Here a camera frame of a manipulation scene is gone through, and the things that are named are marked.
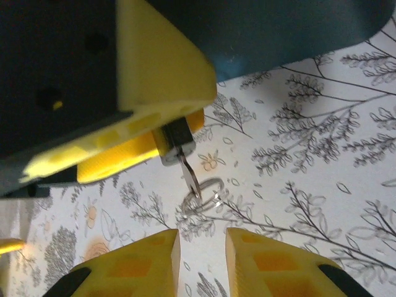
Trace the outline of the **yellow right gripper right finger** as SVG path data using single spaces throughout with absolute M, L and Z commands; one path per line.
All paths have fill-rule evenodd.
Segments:
M 334 261 L 242 228 L 227 228 L 231 297 L 373 297 Z

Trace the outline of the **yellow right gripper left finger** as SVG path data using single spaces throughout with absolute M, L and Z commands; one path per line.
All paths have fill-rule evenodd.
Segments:
M 75 266 L 46 297 L 178 297 L 180 237 L 164 230 Z

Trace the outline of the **small silver key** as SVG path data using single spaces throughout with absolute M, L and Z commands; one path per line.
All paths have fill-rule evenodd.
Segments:
M 186 160 L 186 156 L 182 152 L 179 154 L 178 158 L 187 188 L 195 195 L 197 199 L 201 200 L 202 193 L 194 170 L 191 168 L 190 164 Z

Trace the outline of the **starry night print tin box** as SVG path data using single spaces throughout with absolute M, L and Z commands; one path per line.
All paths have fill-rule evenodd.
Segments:
M 367 40 L 396 0 L 147 0 L 211 61 L 220 82 Z

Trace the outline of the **yellow banana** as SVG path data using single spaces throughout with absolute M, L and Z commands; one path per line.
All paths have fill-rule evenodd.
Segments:
M 24 246 L 25 241 L 21 239 L 0 239 L 0 256 L 9 252 L 21 250 Z

